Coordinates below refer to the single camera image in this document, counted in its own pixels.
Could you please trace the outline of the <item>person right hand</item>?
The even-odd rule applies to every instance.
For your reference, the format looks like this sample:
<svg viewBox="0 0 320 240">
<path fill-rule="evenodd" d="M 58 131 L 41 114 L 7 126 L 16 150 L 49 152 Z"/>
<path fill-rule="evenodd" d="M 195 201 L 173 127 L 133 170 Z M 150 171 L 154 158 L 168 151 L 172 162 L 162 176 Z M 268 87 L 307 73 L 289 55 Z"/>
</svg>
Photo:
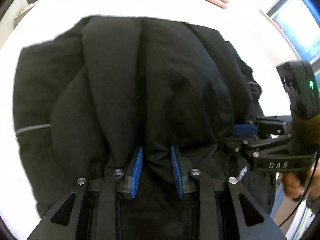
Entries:
<svg viewBox="0 0 320 240">
<path fill-rule="evenodd" d="M 309 120 L 303 120 L 293 114 L 292 119 L 297 137 L 319 146 L 319 115 Z M 316 200 L 319 198 L 319 161 L 316 169 L 314 166 L 308 170 L 307 175 L 309 178 L 311 178 L 313 172 L 314 175 L 308 193 L 311 200 Z M 291 199 L 298 198 L 305 190 L 305 187 L 300 183 L 300 179 L 294 173 L 283 173 L 282 184 L 286 196 Z"/>
</svg>

